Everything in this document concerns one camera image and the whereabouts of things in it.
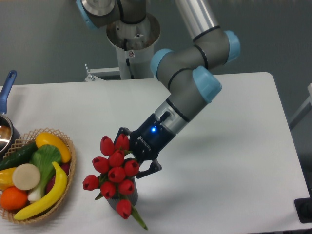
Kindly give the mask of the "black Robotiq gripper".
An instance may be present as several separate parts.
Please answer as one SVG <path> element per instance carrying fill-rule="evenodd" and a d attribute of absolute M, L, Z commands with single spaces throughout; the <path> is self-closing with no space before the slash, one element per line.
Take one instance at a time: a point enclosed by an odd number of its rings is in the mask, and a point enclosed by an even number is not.
<path fill-rule="evenodd" d="M 176 136 L 163 125 L 169 116 L 170 113 L 164 113 L 158 118 L 155 114 L 151 114 L 137 130 L 132 132 L 126 127 L 119 128 L 114 143 L 117 142 L 121 134 L 130 136 L 130 150 L 135 158 L 140 163 L 152 160 L 149 169 L 139 171 L 136 178 L 143 178 L 162 170 L 162 166 L 156 158 L 159 152 Z"/>

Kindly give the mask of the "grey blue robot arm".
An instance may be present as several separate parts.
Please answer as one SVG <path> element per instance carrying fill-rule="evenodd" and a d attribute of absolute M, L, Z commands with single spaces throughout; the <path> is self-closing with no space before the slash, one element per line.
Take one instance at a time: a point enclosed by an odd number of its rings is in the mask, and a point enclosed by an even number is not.
<path fill-rule="evenodd" d="M 161 170 L 159 152 L 221 91 L 210 70 L 240 54 L 240 42 L 232 31 L 221 30 L 206 0 L 178 0 L 177 8 L 193 40 L 180 52 L 154 50 L 160 35 L 157 19 L 146 11 L 144 0 L 78 0 L 86 25 L 106 27 L 115 47 L 121 79 L 156 78 L 170 96 L 135 131 L 120 128 L 130 138 L 138 161 L 150 161 L 137 178 Z"/>

